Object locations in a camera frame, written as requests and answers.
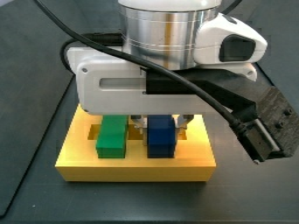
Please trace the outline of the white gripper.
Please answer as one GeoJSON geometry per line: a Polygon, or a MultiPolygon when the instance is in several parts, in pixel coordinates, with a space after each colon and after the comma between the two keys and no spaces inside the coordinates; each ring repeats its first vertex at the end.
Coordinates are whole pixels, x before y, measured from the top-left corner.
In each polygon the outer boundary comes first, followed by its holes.
{"type": "Polygon", "coordinates": [[[193,94],[146,94],[145,71],[136,64],[89,47],[66,51],[76,74],[78,105],[90,115],[130,115],[146,145],[146,116],[176,115],[174,132],[180,135],[193,115],[213,108],[193,94]]]}

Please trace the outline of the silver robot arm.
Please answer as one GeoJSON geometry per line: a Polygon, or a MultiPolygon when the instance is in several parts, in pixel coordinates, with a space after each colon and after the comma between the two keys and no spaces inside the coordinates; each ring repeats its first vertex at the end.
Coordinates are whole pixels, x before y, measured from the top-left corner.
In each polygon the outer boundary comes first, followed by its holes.
{"type": "MultiPolygon", "coordinates": [[[[120,45],[113,49],[174,72],[230,71],[257,78],[252,63],[266,41],[241,21],[218,12],[221,0],[117,0],[120,45]]],[[[89,47],[66,51],[76,74],[78,105],[98,115],[196,115],[210,106],[174,90],[150,94],[144,66],[89,47]]]]}

